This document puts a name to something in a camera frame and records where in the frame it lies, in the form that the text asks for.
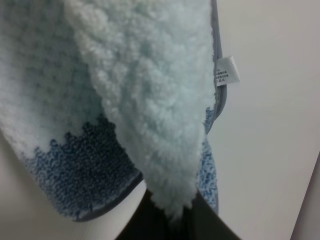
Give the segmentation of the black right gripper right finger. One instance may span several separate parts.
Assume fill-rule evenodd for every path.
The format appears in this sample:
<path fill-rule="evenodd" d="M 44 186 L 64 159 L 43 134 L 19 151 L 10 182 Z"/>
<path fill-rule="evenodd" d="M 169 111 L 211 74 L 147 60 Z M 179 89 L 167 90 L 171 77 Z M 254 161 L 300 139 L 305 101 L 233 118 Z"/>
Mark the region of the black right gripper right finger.
<path fill-rule="evenodd" d="M 238 240 L 239 237 L 219 218 L 198 192 L 191 208 L 183 210 L 174 225 L 176 240 Z"/>

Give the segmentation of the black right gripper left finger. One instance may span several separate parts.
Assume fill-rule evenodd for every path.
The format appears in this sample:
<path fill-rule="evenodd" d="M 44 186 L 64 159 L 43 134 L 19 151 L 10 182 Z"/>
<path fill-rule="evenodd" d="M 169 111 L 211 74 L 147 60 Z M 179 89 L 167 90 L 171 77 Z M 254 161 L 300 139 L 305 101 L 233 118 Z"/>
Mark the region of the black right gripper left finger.
<path fill-rule="evenodd" d="M 151 200 L 147 190 L 132 218 L 119 234 L 120 240 L 173 240 L 164 212 Z"/>

